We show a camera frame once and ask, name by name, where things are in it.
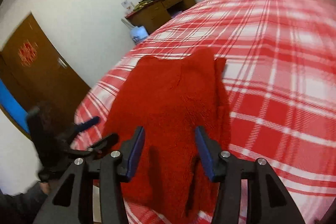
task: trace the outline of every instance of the red and white plaid blanket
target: red and white plaid blanket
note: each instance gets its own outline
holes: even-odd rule
[[[230,152],[267,159],[312,223],[336,196],[335,42],[336,8],[327,0],[204,0],[134,47],[93,87],[75,122],[95,115],[102,122],[73,147],[83,150],[101,138],[113,100],[141,57],[181,59],[212,47],[227,58]],[[130,223],[169,223],[150,209],[126,207]],[[210,221],[200,212],[198,223]]]

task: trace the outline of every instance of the brown dresser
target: brown dresser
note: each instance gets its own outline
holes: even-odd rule
[[[141,10],[126,16],[134,26],[144,26],[149,34],[171,20],[177,11],[185,11],[196,4],[195,0],[155,0]]]

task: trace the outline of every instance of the red garment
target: red garment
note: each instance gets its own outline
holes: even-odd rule
[[[124,141],[137,126],[145,128],[136,176],[122,184],[126,200],[152,208],[174,224],[187,223],[199,210],[212,212],[218,185],[209,182],[197,160],[194,130],[203,125],[223,149],[229,144],[229,107],[221,77],[225,62],[214,60],[210,48],[182,60],[139,60],[103,132],[118,133]]]

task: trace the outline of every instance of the dark gray sleeve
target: dark gray sleeve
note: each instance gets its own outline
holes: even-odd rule
[[[27,224],[33,223],[38,211],[47,198],[41,190],[40,183],[37,182],[27,193],[16,196],[4,195],[9,207],[17,212]]]

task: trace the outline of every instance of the red door decoration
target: red door decoration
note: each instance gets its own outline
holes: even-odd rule
[[[18,54],[22,60],[22,66],[30,67],[37,58],[37,51],[29,41],[23,43],[23,46],[19,48]]]

